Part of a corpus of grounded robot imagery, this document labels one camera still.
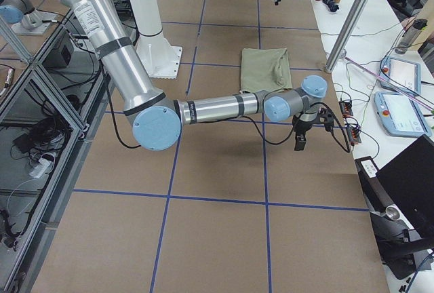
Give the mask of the olive green long-sleeve shirt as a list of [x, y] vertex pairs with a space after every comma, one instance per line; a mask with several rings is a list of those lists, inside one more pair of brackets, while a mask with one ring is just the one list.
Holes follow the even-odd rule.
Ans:
[[288, 49], [243, 49], [240, 82], [242, 92], [292, 89]]

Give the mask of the orange terminal block far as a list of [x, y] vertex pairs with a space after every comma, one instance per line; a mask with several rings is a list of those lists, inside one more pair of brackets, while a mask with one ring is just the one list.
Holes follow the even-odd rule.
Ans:
[[343, 117], [352, 117], [353, 116], [353, 103], [351, 100], [341, 100], [339, 102], [340, 110]]

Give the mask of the orange terminal block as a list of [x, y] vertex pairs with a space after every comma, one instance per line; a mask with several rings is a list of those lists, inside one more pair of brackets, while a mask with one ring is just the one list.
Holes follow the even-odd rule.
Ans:
[[340, 110], [343, 117], [352, 117], [353, 116], [353, 103], [351, 100], [341, 100], [339, 102]]
[[347, 136], [351, 146], [361, 144], [361, 126], [358, 123], [346, 123]]

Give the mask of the folded dark blue umbrella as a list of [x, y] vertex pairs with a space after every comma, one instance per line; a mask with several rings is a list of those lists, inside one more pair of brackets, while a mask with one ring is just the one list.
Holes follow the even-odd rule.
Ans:
[[322, 0], [322, 2], [327, 6], [330, 12], [335, 13], [339, 10], [339, 6], [334, 0]]

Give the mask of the orange terminal block near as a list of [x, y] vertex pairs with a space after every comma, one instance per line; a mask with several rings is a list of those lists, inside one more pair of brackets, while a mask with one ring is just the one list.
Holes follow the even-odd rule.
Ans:
[[361, 126], [358, 123], [346, 123], [347, 136], [351, 146], [361, 144]]

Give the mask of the near teach pendant tablet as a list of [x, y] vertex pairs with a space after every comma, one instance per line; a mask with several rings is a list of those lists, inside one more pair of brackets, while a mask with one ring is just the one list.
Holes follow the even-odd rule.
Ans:
[[374, 104], [386, 133], [395, 137], [432, 136], [422, 112], [407, 96], [392, 92], [376, 92]]

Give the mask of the teach pendant tablet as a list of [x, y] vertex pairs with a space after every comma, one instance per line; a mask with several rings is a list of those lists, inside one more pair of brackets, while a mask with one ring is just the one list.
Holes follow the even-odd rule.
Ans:
[[407, 96], [392, 92], [376, 92], [374, 104], [386, 133], [395, 137], [432, 136], [422, 112]]
[[[386, 57], [380, 63], [380, 71], [409, 90], [421, 93], [420, 65], [401, 58]], [[384, 89], [394, 90], [387, 83], [380, 82]]]

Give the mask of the far teach pendant tablet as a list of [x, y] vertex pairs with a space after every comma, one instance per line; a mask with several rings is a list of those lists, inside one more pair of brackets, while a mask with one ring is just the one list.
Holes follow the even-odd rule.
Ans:
[[[401, 58], [386, 57], [380, 63], [380, 71], [409, 90], [421, 93], [420, 65]], [[380, 82], [384, 89], [394, 90], [387, 83]]]

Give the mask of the reacher grabber stick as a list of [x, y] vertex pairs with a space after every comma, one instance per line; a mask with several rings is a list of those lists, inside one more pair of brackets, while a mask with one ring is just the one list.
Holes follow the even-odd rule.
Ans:
[[407, 96], [410, 100], [413, 102], [419, 104], [426, 110], [430, 111], [430, 114], [433, 114], [433, 103], [429, 104], [428, 100], [424, 97], [422, 97], [420, 94], [417, 94], [415, 91], [409, 90], [404, 85], [392, 80], [389, 76], [385, 75], [382, 71], [380, 73], [374, 73], [370, 69], [367, 69], [366, 67], [362, 66], [361, 64], [357, 63], [353, 59], [347, 57], [345, 54], [341, 54], [342, 59], [345, 59], [347, 62], [354, 64], [356, 67], [360, 68], [361, 70], [371, 74], [377, 80], [383, 83], [387, 83], [391, 88], [393, 88], [396, 92], [403, 94]]

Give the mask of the black monitor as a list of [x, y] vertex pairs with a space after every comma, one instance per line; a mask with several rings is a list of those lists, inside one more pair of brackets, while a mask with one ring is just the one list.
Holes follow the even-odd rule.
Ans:
[[377, 172], [381, 185], [421, 237], [433, 236], [433, 141], [417, 138]]

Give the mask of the white power strip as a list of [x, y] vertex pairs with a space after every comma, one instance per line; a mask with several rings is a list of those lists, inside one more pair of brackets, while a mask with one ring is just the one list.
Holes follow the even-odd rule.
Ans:
[[47, 159], [41, 157], [37, 162], [36, 166], [34, 166], [32, 170], [29, 172], [29, 176], [31, 178], [40, 178], [42, 177], [42, 175], [49, 173], [53, 165], [54, 165], [53, 159]]

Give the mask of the aluminium frame post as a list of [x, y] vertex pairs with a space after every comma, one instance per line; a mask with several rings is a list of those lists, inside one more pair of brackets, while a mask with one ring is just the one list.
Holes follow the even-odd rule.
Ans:
[[342, 51], [350, 39], [353, 29], [355, 28], [355, 25], [357, 24], [357, 21], [359, 20], [367, 2], [368, 0], [354, 0], [349, 10], [349, 14], [338, 34], [338, 38], [336, 39], [336, 42], [325, 64], [324, 71], [326, 73], [331, 73], [334, 70], [334, 67], [338, 62], [338, 59], [341, 57]]

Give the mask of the black box under frame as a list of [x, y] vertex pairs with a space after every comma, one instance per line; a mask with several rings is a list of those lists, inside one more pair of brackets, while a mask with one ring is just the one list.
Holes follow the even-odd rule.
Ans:
[[69, 35], [62, 33], [45, 58], [43, 66], [47, 69], [64, 69], [70, 64], [73, 52], [73, 43]]

